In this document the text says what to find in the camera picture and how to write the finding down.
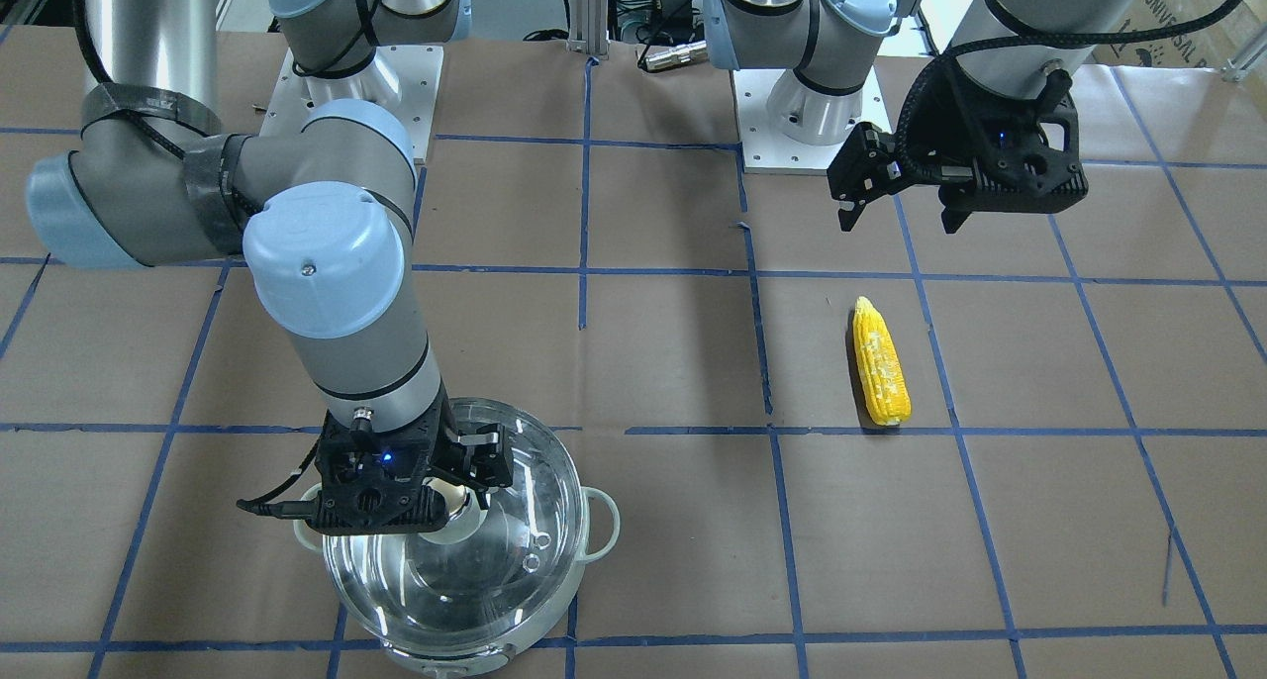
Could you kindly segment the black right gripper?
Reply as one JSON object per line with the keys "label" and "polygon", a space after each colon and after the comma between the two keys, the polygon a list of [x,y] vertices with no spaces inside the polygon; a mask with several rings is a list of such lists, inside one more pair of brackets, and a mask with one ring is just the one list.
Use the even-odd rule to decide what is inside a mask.
{"label": "black right gripper", "polygon": [[392,432],[326,416],[317,441],[321,494],[305,524],[318,535],[405,535],[443,530],[449,504],[430,479],[473,489],[481,513],[493,488],[513,481],[511,431],[500,423],[461,424],[447,402]]}

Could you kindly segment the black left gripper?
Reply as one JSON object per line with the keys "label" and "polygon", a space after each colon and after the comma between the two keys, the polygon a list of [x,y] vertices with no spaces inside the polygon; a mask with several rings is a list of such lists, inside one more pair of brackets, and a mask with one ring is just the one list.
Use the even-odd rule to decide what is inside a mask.
{"label": "black left gripper", "polygon": [[860,123],[829,165],[837,227],[854,231],[869,201],[914,186],[938,186],[946,236],[973,213],[1066,212],[1090,195],[1071,87],[1050,66],[1035,98],[1014,100],[958,65],[927,66],[895,132]]}

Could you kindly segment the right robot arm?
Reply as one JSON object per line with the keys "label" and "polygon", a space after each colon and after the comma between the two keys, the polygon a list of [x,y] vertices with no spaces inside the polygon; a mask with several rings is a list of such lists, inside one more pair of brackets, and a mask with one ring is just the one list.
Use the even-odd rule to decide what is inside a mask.
{"label": "right robot arm", "polygon": [[511,436],[455,418],[409,282],[416,148],[390,106],[318,98],[290,136],[215,114],[214,0],[71,0],[91,79],[79,149],[38,161],[27,212],[79,269],[241,258],[327,413],[285,481],[239,508],[318,535],[424,535],[511,488]]}

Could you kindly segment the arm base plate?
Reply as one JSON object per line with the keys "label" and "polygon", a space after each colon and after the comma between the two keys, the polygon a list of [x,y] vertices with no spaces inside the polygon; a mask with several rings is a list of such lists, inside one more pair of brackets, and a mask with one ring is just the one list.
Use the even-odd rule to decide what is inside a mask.
{"label": "arm base plate", "polygon": [[258,132],[281,136],[299,132],[317,106],[356,98],[386,108],[404,125],[417,165],[430,160],[435,106],[438,100],[443,47],[389,46],[376,49],[367,67],[347,79],[298,76],[286,53],[276,87]]}
{"label": "arm base plate", "polygon": [[732,82],[748,174],[824,175],[854,125],[892,129],[873,71],[845,96],[812,91],[789,68],[739,70]]}

